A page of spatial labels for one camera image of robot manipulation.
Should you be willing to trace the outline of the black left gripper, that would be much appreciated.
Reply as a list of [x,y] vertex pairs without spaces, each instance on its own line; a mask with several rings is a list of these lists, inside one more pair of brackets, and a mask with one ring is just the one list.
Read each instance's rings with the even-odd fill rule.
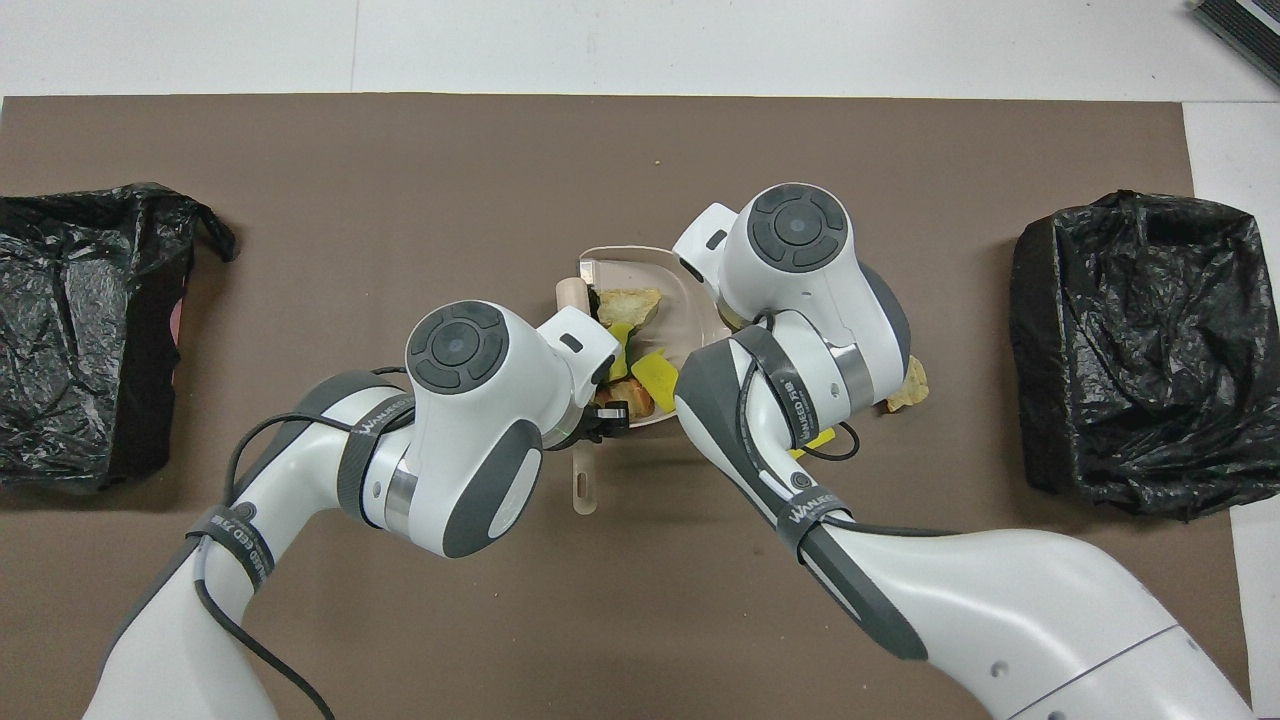
[[622,436],[630,428],[628,410],[623,400],[593,400],[584,407],[571,407],[548,430],[548,447],[570,448],[577,442],[600,443],[604,438]]

